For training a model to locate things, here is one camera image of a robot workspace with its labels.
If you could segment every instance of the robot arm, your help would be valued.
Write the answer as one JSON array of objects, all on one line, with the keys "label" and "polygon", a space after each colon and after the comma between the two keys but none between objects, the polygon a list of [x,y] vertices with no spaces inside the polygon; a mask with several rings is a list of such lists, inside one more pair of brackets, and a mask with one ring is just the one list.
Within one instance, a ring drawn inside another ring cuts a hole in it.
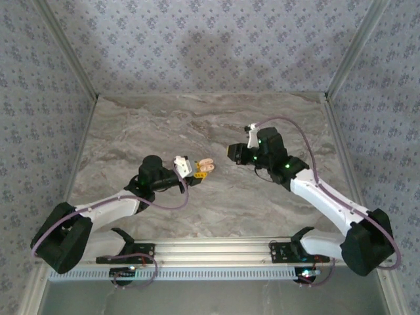
[{"label": "robot arm", "polygon": [[245,131],[249,133],[248,143],[230,145],[228,157],[238,165],[266,169],[273,182],[311,203],[340,230],[340,233],[326,233],[304,228],[296,233],[291,243],[298,259],[305,261],[309,255],[333,257],[344,260],[355,273],[366,276],[394,253],[383,233],[357,215],[361,213],[374,220],[392,237],[389,218],[382,210],[370,211],[316,178],[305,162],[287,154],[276,128],[260,130],[252,124]]},{"label": "robot arm", "polygon": [[174,170],[166,169],[158,156],[143,159],[134,176],[123,190],[94,203],[72,206],[58,204],[31,242],[34,254],[42,258],[55,271],[62,274],[71,270],[80,260],[104,255],[136,253],[134,240],[120,229],[96,232],[106,224],[145,210],[155,200],[155,192],[178,186],[186,194],[187,186],[199,184],[214,169],[213,160],[197,162],[194,168],[188,157],[177,156]]}]

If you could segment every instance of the purple cable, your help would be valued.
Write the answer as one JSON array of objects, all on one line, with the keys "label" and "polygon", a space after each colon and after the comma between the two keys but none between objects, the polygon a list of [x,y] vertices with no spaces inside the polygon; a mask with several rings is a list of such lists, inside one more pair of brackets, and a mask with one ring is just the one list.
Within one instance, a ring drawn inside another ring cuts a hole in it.
[{"label": "purple cable", "polygon": [[115,276],[112,280],[112,283],[114,284],[116,289],[126,289],[126,288],[127,289],[134,289],[134,288],[141,289],[143,287],[147,287],[148,285],[150,285],[155,280],[155,278],[158,276],[158,262],[155,260],[155,258],[153,258],[150,255],[142,254],[142,253],[135,253],[135,254],[120,255],[120,256],[104,256],[104,258],[107,258],[107,259],[124,259],[124,258],[131,258],[131,257],[145,257],[145,258],[150,259],[153,262],[153,264],[155,265],[155,270],[153,271],[152,277],[142,284],[122,286],[122,285],[117,284],[117,278],[122,273],[124,273],[124,271],[119,271],[115,274]]},{"label": "purple cable", "polygon": [[178,179],[179,179],[179,181],[181,182],[181,184],[182,184],[182,186],[184,187],[184,191],[185,191],[185,200],[184,200],[184,203],[182,204],[182,205],[180,205],[179,207],[175,207],[175,208],[168,208],[168,207],[163,207],[163,206],[161,206],[161,205],[156,205],[156,204],[154,204],[154,203],[152,203],[152,202],[150,202],[150,201],[148,201],[148,200],[145,200],[145,199],[143,199],[143,198],[140,198],[140,197],[137,197],[137,196],[120,196],[120,197],[113,197],[113,198],[110,198],[110,199],[106,199],[106,200],[102,200],[101,202],[98,202],[98,203],[96,203],[96,204],[94,204],[94,205],[91,205],[90,207],[86,207],[86,208],[82,208],[82,209],[79,209],[79,210],[76,210],[76,211],[74,211],[73,213],[70,213],[69,215],[66,215],[65,217],[62,217],[60,220],[58,220],[57,222],[55,222],[38,240],[37,240],[37,242],[35,243],[35,245],[32,247],[32,250],[31,250],[31,256],[33,257],[33,258],[35,258],[37,255],[36,255],[36,253],[37,253],[37,250],[38,250],[38,247],[42,244],[42,242],[43,241],[45,241],[45,239],[56,229],[56,228],[58,228],[61,224],[63,224],[64,222],[66,222],[67,220],[69,220],[69,219],[71,219],[72,217],[74,217],[74,216],[76,216],[76,215],[78,215],[78,214],[80,214],[80,213],[83,213],[83,212],[86,212],[86,211],[89,211],[89,210],[94,210],[94,209],[96,209],[96,208],[98,208],[98,207],[100,207],[100,206],[103,206],[103,205],[106,205],[106,204],[108,204],[108,203],[110,203],[110,202],[113,202],[113,201],[117,201],[117,200],[124,200],[124,199],[134,199],[134,200],[139,200],[139,201],[141,201],[141,202],[144,202],[144,203],[146,203],[146,204],[148,204],[148,205],[152,205],[152,206],[154,206],[154,207],[157,207],[157,208],[159,208],[159,209],[162,209],[162,210],[180,210],[180,209],[182,209],[183,207],[185,207],[186,205],[187,205],[187,203],[188,203],[188,199],[189,199],[189,195],[188,195],[188,187],[187,187],[187,185],[186,185],[186,183],[185,183],[185,181],[184,181],[184,179],[179,175],[179,173],[178,173],[178,171],[176,170],[176,169],[174,169],[174,172],[175,172],[175,174],[177,175],[177,177],[178,177]]},{"label": "purple cable", "polygon": [[386,239],[390,242],[390,244],[393,246],[395,253],[396,253],[396,262],[392,265],[392,266],[378,266],[379,269],[382,270],[394,270],[397,269],[400,265],[401,265],[401,251],[398,248],[397,243],[395,242],[395,240],[392,238],[392,236],[378,223],[376,223],[376,221],[374,221],[373,219],[369,218],[366,214],[360,212],[357,209],[354,209],[351,205],[348,205],[347,203],[345,203],[343,200],[339,199],[338,197],[334,196],[331,192],[328,191],[327,188],[325,188],[321,183],[319,183],[320,178],[318,176],[318,170],[316,168],[316,161],[315,161],[315,156],[314,156],[314,152],[312,151],[309,141],[305,135],[305,132],[299,127],[299,125],[294,122],[292,119],[285,117],[285,116],[274,116],[274,117],[270,117],[267,119],[264,119],[262,121],[260,121],[259,123],[256,123],[255,126],[259,127],[262,124],[268,122],[268,121],[272,121],[274,119],[282,119],[282,120],[286,120],[288,122],[290,122],[291,124],[293,124],[297,130],[300,132],[300,134],[302,135],[302,138],[304,140],[304,143],[306,144],[306,147],[308,148],[308,152],[310,155],[310,158],[312,160],[312,168],[314,169],[314,178],[315,178],[315,182],[318,185],[319,188],[321,188],[321,190],[328,196],[330,197],[332,200],[334,200],[335,202],[337,202],[338,204],[342,205],[343,207],[345,207],[346,209],[350,210],[353,213],[356,213],[357,215],[360,215],[363,219],[366,219],[369,223],[371,223],[374,227],[376,227],[385,237]]}]

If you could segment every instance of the purple wire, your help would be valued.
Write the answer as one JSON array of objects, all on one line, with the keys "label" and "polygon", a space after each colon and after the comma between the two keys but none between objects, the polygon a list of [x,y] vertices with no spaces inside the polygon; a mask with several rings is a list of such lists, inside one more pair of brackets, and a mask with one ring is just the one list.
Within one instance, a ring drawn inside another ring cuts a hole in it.
[{"label": "purple wire", "polygon": [[113,202],[113,201],[117,201],[117,200],[124,200],[124,199],[134,199],[134,200],[139,200],[139,201],[141,201],[141,202],[144,202],[144,203],[146,203],[146,204],[148,204],[148,205],[152,205],[152,206],[154,206],[154,207],[157,207],[157,208],[159,208],[159,209],[162,209],[162,210],[180,210],[180,209],[182,209],[183,207],[185,207],[186,205],[187,205],[187,203],[188,203],[188,199],[189,199],[189,195],[188,195],[188,187],[187,187],[187,185],[186,185],[186,183],[185,183],[185,181],[184,181],[184,179],[179,175],[179,173],[178,173],[178,171],[176,170],[176,169],[174,169],[174,172],[175,172],[175,174],[177,175],[177,177],[178,177],[178,179],[179,179],[179,181],[181,182],[181,184],[182,184],[182,186],[184,187],[184,191],[185,191],[185,200],[184,200],[184,203],[182,204],[182,205],[180,205],[179,207],[175,207],[175,208],[169,208],[169,207],[163,207],[163,206],[161,206],[161,205],[156,205],[156,204],[154,204],[154,203],[152,203],[152,202],[150,202],[150,201],[148,201],[148,200],[145,200],[144,198],[141,198],[141,197],[137,197],[137,196],[120,196],[120,197],[113,197],[113,198],[110,198],[110,199],[106,199],[106,200],[102,200],[102,201],[100,201],[100,202],[98,202],[98,203],[96,203],[96,204],[94,204],[94,205],[91,205],[91,206],[89,206],[89,207],[86,207],[86,208],[82,208],[82,209],[79,209],[79,210],[76,210],[76,211],[74,211],[73,213],[70,213],[69,215],[66,215],[65,217],[62,217],[60,220],[58,220],[57,222],[55,222],[38,240],[37,240],[37,242],[35,243],[35,245],[32,247],[32,250],[31,250],[31,256],[33,257],[33,258],[36,258],[36,253],[37,253],[37,250],[38,250],[38,247],[43,243],[43,241],[45,241],[45,239],[56,229],[56,228],[58,228],[61,224],[63,224],[64,222],[66,222],[67,220],[69,220],[69,219],[71,219],[72,217],[74,217],[74,216],[76,216],[76,215],[78,215],[78,214],[80,214],[80,213],[83,213],[83,212],[86,212],[86,211],[89,211],[89,210],[94,210],[94,209],[96,209],[96,208],[98,208],[98,207],[101,207],[101,206],[103,206],[103,205],[106,205],[106,204],[108,204],[108,203],[111,203],[111,202]]},{"label": "purple wire", "polygon": [[347,203],[345,203],[340,198],[334,196],[331,192],[328,191],[327,188],[325,188],[322,185],[322,183],[319,183],[320,178],[318,176],[318,169],[316,168],[316,161],[315,161],[314,152],[312,151],[312,148],[310,147],[310,144],[309,144],[309,141],[308,141],[308,139],[307,139],[307,137],[305,135],[305,132],[299,127],[299,125],[295,121],[293,121],[292,119],[290,119],[288,117],[285,117],[285,116],[274,116],[274,117],[270,117],[270,118],[264,119],[264,120],[256,123],[255,126],[256,127],[259,127],[262,124],[264,124],[264,123],[266,123],[268,121],[275,120],[275,119],[282,119],[282,120],[286,120],[286,121],[290,122],[291,124],[293,124],[297,128],[297,130],[302,135],[302,138],[304,140],[304,143],[306,144],[306,147],[308,148],[308,152],[309,152],[310,158],[312,160],[312,168],[313,168],[313,171],[314,171],[314,178],[315,178],[315,182],[318,185],[318,187],[321,188],[321,190],[328,197],[330,197],[332,200],[334,200],[338,204],[342,205],[346,209],[352,211],[353,213],[356,213],[357,215],[360,215],[363,219],[366,219],[369,223],[371,223],[374,227],[376,227],[386,237],[386,239],[390,242],[390,244],[393,246],[393,248],[395,250],[395,253],[396,253],[396,262],[392,266],[378,266],[378,268],[379,269],[382,269],[382,270],[394,270],[394,269],[397,269],[401,265],[401,251],[398,248],[398,245],[395,242],[395,240],[392,238],[392,236],[381,225],[379,225],[376,221],[374,221],[373,219],[371,219],[370,217],[368,217],[366,214],[360,212],[359,210],[354,209],[351,205],[348,205]]},{"label": "purple wire", "polygon": [[117,284],[117,278],[122,273],[124,273],[124,271],[119,271],[115,274],[115,276],[112,280],[112,283],[115,285],[115,288],[117,288],[117,289],[126,289],[126,288],[127,289],[134,289],[134,288],[141,289],[143,287],[147,287],[148,285],[150,285],[155,280],[155,278],[158,276],[158,262],[155,260],[155,258],[153,258],[150,255],[143,254],[143,253],[134,253],[134,254],[127,254],[127,255],[120,255],[120,256],[104,256],[104,258],[107,258],[107,259],[124,259],[124,258],[131,258],[131,257],[145,257],[145,258],[150,259],[153,262],[153,264],[155,265],[155,270],[153,271],[152,277],[142,284],[122,286],[122,285]]}]

